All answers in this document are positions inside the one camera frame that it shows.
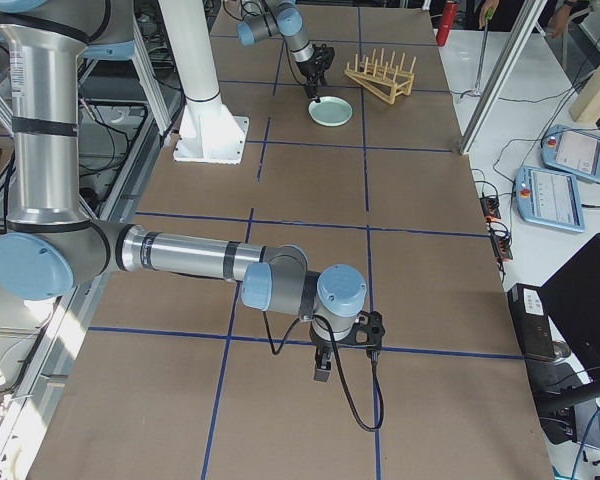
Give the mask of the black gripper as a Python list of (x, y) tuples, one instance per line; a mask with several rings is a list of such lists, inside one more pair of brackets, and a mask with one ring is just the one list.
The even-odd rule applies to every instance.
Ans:
[[(318, 382), (327, 382), (331, 373), (331, 352), (333, 351), (331, 340), (322, 338), (314, 329), (309, 330), (309, 335), (316, 347), (313, 379)], [(352, 341), (353, 332), (349, 332), (346, 336), (336, 339), (335, 343), (349, 345)]]
[(306, 80), (303, 88), (307, 98), (319, 103), (318, 85), (326, 85), (325, 72), (328, 69), (328, 60), (322, 55), (315, 54), (309, 60), (297, 62), (296, 65)]

